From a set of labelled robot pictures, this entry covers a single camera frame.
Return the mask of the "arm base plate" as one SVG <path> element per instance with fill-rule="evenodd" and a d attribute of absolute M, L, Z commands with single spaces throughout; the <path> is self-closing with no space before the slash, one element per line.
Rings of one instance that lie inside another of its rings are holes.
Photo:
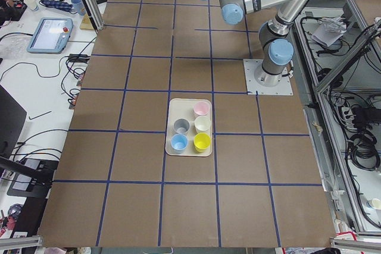
<path fill-rule="evenodd" d="M 243 60 L 247 94 L 293 96 L 292 70 L 288 71 L 285 65 L 282 74 L 269 75 L 263 70 L 262 61 L 262 59 Z"/>

